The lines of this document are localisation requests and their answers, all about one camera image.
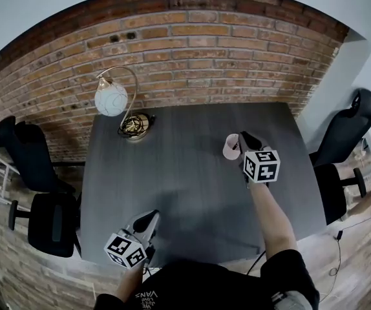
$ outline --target dark gray table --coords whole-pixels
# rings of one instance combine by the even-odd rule
[[[263,241],[238,160],[222,155],[227,135],[256,132],[279,152],[270,190],[297,239],[326,227],[306,147],[285,103],[194,105],[145,110],[156,116],[138,143],[117,135],[121,116],[96,116],[83,179],[84,260],[109,264],[103,247],[134,215],[162,214],[152,265],[177,258],[221,263],[253,258]]]

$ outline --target black office chair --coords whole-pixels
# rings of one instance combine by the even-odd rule
[[[321,146],[310,154],[313,166],[344,162],[370,127],[371,91],[359,88],[351,108],[334,116]]]
[[[36,192],[73,194],[75,188],[56,176],[41,128],[15,122],[14,116],[0,121],[0,147],[9,153],[25,185]]]
[[[81,254],[81,246],[76,236],[79,226],[78,200],[69,194],[36,194],[30,212],[17,209],[17,201],[12,201],[9,212],[9,229],[14,231],[16,218],[28,218],[28,242],[44,253],[71,257],[74,245]]]
[[[360,88],[352,107],[335,115],[318,151],[310,154],[327,224],[346,213],[345,186],[356,184],[361,197],[366,194],[365,181],[358,168],[354,169],[354,178],[341,180],[333,163],[344,162],[370,127],[371,91]]]

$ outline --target brick wall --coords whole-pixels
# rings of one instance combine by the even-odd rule
[[[291,0],[86,1],[0,51],[0,119],[40,125],[55,161],[85,160],[95,77],[117,65],[138,75],[138,109],[283,101],[296,116],[347,32]]]

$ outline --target black t-shirt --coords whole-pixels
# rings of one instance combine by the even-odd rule
[[[272,298],[301,293],[315,310],[319,293],[294,250],[272,256],[260,278],[228,271],[214,264],[177,262],[149,277],[126,304],[99,295],[94,310],[106,309],[273,309]]]

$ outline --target forearm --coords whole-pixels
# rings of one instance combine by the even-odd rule
[[[292,225],[263,183],[250,182],[250,192],[260,222],[266,258],[286,249],[297,249]]]
[[[135,292],[142,284],[142,273],[144,263],[138,264],[134,269],[125,272],[122,281],[116,290],[115,296],[122,302],[126,303],[129,297]]]

